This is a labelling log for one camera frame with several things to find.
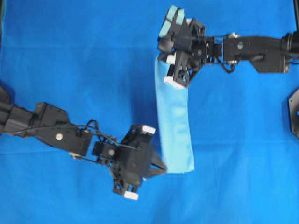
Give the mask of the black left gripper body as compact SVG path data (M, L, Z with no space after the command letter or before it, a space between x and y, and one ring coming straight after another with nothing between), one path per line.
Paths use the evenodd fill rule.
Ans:
M118 146L104 141L95 143L92 155L110 167L114 193L137 200L137 190L142 182L156 176L156 169L152 167L156 154L151 144L155 132L153 127L134 125Z

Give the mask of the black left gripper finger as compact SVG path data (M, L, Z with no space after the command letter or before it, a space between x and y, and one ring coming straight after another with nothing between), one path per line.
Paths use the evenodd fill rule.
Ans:
M148 180L159 175L164 175L167 172L167 170L168 168L166 166L158 166L152 163L149 167L147 174L144 176L144 179Z
M156 152L152 144L149 145L150 159L149 159L149 168L150 169L167 169L167 166L164 164L158 153Z

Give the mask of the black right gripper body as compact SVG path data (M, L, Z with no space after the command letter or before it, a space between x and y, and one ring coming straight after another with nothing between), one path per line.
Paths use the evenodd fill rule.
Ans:
M186 88L204 65L221 56L221 44L205 35L205 26L187 19L182 8L169 8L159 32L158 59L169 64L166 84Z

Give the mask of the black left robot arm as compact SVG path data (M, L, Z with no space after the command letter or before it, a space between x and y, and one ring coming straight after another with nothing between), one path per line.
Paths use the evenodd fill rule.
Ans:
M14 104L5 84L0 86L0 133L35 138L75 160L106 167L113 180L113 192L131 200L138 199L145 180L168 170L152 143L155 128L132 124L118 141L103 133L98 121L73 124L66 110L47 102L37 103L32 111Z

